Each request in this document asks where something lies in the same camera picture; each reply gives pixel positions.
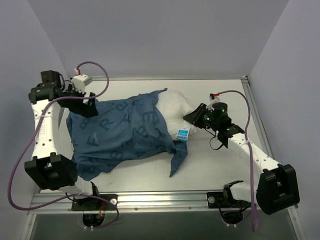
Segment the white pillow with print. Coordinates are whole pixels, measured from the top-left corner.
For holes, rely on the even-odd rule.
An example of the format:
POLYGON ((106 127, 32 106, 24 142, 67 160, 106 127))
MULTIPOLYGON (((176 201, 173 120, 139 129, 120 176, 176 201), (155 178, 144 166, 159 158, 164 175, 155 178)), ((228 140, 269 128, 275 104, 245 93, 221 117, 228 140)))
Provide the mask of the white pillow with print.
POLYGON ((190 128, 189 136, 198 132, 194 125, 183 119, 185 115, 193 112, 194 108, 180 91, 166 90, 159 93, 155 107, 162 114, 167 131, 173 141, 177 141, 176 135, 180 129, 190 128))

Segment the blue letter-print pillowcase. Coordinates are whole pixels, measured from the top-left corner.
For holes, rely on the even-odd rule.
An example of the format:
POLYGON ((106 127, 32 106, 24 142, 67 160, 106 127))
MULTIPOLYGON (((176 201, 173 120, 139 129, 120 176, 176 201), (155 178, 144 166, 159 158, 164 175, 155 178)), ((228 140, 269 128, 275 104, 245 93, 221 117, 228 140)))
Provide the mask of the blue letter-print pillowcase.
POLYGON ((98 115, 91 118, 69 113, 66 126, 78 176, 90 181, 124 161, 163 152, 172 154, 169 175, 173 176, 187 157, 188 147, 171 137, 161 109, 176 103, 165 102, 172 94, 164 88, 127 99, 96 100, 98 115))

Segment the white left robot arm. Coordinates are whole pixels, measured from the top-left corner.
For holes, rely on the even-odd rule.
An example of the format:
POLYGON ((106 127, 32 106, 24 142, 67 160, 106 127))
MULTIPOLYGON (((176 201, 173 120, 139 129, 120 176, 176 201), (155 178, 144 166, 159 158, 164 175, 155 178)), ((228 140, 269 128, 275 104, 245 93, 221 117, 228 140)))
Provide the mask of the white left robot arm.
POLYGON ((101 203, 97 186, 78 175, 76 163, 63 155, 59 143, 61 108, 87 118, 98 115, 94 99, 88 103, 82 99, 92 77, 78 73, 66 90, 57 71, 43 71, 41 79, 28 95, 34 114, 35 139, 32 158, 24 163, 25 172, 41 190, 74 195, 83 199, 88 209, 95 210, 101 203))

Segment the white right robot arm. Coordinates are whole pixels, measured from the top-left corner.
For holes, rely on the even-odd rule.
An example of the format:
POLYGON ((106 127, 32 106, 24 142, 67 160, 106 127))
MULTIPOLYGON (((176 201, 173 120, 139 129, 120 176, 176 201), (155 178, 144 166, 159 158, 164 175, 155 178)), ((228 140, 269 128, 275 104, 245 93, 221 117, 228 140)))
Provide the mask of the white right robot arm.
POLYGON ((271 215, 300 202, 295 169, 272 159, 246 139, 245 131, 228 116, 226 103, 216 102, 211 108, 202 103, 183 119, 197 128, 216 132, 222 146, 237 154, 259 178, 257 185, 242 180, 225 184, 222 193, 225 205, 234 207, 254 200, 265 214, 271 215))

